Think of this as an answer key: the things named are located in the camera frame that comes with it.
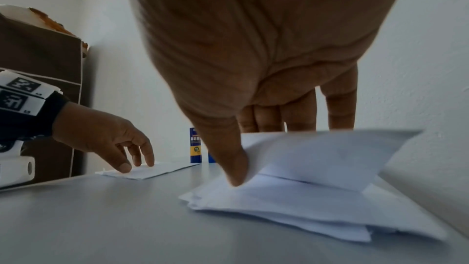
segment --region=gray table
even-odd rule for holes
[[[469,241],[444,223],[447,243],[377,234],[358,244],[177,199],[219,174],[204,164],[144,181],[91,175],[0,192],[0,263],[469,263]]]

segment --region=brown cabinet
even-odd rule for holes
[[[80,103],[81,40],[66,34],[8,20],[0,27],[0,70],[9,69],[58,86],[72,102]],[[82,153],[51,138],[25,142],[22,155],[36,160],[29,183],[76,176],[82,172]]]

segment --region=sheet of paper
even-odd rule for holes
[[[120,177],[127,179],[147,179],[155,176],[160,176],[166,173],[170,173],[179,169],[186,167],[194,166],[199,163],[189,163],[189,162],[172,162],[172,163],[156,163],[154,166],[149,167],[147,165],[142,165],[139,167],[132,167],[132,170],[128,174],[122,174],[117,170],[108,170],[97,172],[99,175]]]
[[[213,191],[216,189],[213,188],[213,184],[212,184],[210,187],[202,187],[199,190],[201,191],[200,194],[206,195],[210,191]],[[196,203],[196,201],[200,200],[201,197],[197,196],[193,192],[188,192],[184,195],[181,195],[179,198],[184,201],[189,202],[188,206],[191,209],[203,210],[203,208],[200,208]],[[271,221],[281,223],[281,224],[295,226],[306,231],[331,236],[333,238],[337,238],[341,240],[353,241],[353,242],[370,242],[371,241],[370,232],[364,225],[321,222],[321,221],[314,221],[314,220],[308,220],[308,219],[303,219],[303,218],[295,218],[295,217],[286,216],[282,214],[265,213],[265,212],[243,211],[240,213],[263,218],[266,220],[271,220]]]
[[[256,175],[244,187],[221,176],[192,191],[199,210],[277,214],[308,221],[382,227],[444,240],[446,232],[409,199],[370,185],[363,193]]]
[[[420,131],[245,133],[245,184],[256,174],[362,191],[391,157]]]

